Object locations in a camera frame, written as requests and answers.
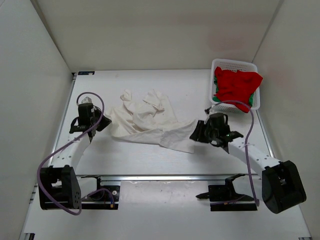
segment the white table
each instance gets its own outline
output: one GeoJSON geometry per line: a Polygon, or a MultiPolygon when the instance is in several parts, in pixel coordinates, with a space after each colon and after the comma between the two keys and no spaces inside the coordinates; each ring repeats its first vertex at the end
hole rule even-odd
{"type": "MultiPolygon", "coordinates": [[[[132,90],[137,100],[156,89],[168,95],[179,121],[205,119],[204,109],[210,106],[209,79],[210,70],[96,71],[94,75],[79,75],[58,147],[67,141],[70,123],[78,116],[75,102],[82,92],[99,94],[108,108],[122,103],[124,89],[132,90]]],[[[92,100],[100,105],[96,97],[92,100]]],[[[247,134],[249,114],[228,115],[231,130],[247,134]]],[[[249,141],[268,153],[256,113],[254,117],[249,141]]],[[[23,233],[35,233],[35,240],[298,240],[310,236],[298,206],[280,214],[270,212],[263,202],[254,212],[210,212],[207,201],[195,198],[208,191],[205,179],[247,173],[247,166],[208,144],[197,144],[195,153],[189,154],[158,145],[116,141],[106,130],[94,137],[76,173],[112,175],[138,182],[121,182],[118,210],[83,210],[80,216],[62,210],[41,210],[36,193],[23,233]],[[203,178],[195,176],[198,180],[186,181],[194,175],[203,178]],[[140,181],[146,179],[163,181],[140,181]]]]}

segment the red cloth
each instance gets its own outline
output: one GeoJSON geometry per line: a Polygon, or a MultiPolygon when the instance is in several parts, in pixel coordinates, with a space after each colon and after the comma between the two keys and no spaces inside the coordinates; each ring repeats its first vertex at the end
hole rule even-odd
{"type": "MultiPolygon", "coordinates": [[[[215,96],[221,101],[238,100],[249,105],[251,94],[260,86],[263,79],[256,72],[231,71],[222,70],[217,67],[214,70],[214,75],[217,78],[218,92],[215,96]]],[[[235,105],[241,111],[248,113],[249,110],[240,103],[230,103],[235,105]]]]}

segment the laundry basket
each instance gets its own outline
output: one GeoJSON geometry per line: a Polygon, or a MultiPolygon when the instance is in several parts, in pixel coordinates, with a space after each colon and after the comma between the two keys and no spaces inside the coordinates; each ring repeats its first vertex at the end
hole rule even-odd
{"type": "MultiPolygon", "coordinates": [[[[257,66],[253,63],[245,62],[245,61],[235,61],[228,59],[215,59],[212,61],[211,67],[211,76],[210,76],[210,88],[209,88],[209,98],[210,102],[214,105],[218,102],[213,100],[213,97],[216,94],[216,85],[214,83],[215,70],[217,67],[220,67],[222,70],[231,70],[236,72],[237,70],[243,72],[258,72],[257,66]]],[[[253,94],[252,101],[252,110],[257,110],[260,107],[260,90],[259,87],[255,90],[253,94]]],[[[234,112],[234,113],[243,113],[240,109],[232,104],[221,103],[217,106],[214,106],[215,110],[225,111],[225,112],[234,112]]]]}

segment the white garment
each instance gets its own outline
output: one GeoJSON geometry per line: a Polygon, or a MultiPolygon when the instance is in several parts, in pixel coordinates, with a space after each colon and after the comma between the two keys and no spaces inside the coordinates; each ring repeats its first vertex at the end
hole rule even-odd
{"type": "Polygon", "coordinates": [[[120,96],[123,104],[111,108],[111,135],[115,138],[143,144],[159,144],[172,150],[193,153],[194,142],[189,139],[197,121],[178,122],[168,96],[151,90],[143,102],[132,100],[132,92],[120,96]]]}

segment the green cloth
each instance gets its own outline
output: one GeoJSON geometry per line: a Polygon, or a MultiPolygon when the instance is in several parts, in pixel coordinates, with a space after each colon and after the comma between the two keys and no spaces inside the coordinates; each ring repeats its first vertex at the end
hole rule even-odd
{"type": "MultiPolygon", "coordinates": [[[[217,79],[217,77],[216,76],[214,76],[214,84],[215,84],[215,93],[217,93],[218,92],[218,79],[217,79]]],[[[217,103],[220,103],[221,101],[219,100],[219,98],[217,98],[216,96],[214,96],[213,98],[212,98],[212,100],[213,101],[215,101],[215,102],[217,102],[217,103]]],[[[250,98],[249,98],[249,105],[250,105],[250,107],[252,107],[252,105],[253,105],[253,103],[254,103],[254,93],[252,93],[251,94],[251,96],[250,96],[250,98]]]]}

